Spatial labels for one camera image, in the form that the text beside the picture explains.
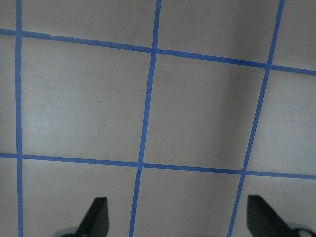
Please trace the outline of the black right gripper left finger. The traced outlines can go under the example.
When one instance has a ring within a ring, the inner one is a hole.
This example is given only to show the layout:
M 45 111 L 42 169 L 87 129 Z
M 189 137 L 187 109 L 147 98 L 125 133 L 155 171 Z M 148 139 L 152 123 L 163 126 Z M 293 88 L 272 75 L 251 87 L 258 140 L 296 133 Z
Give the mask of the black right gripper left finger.
M 108 204 L 106 197 L 97 197 L 79 225 L 79 237 L 106 237 L 109 231 Z

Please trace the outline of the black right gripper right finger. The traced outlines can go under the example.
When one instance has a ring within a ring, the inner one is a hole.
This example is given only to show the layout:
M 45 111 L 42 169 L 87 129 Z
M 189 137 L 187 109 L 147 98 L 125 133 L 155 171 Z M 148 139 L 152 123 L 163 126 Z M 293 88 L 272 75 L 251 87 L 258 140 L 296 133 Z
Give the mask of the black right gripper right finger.
M 291 229 L 260 195 L 247 198 L 247 227 L 253 237 L 290 237 Z

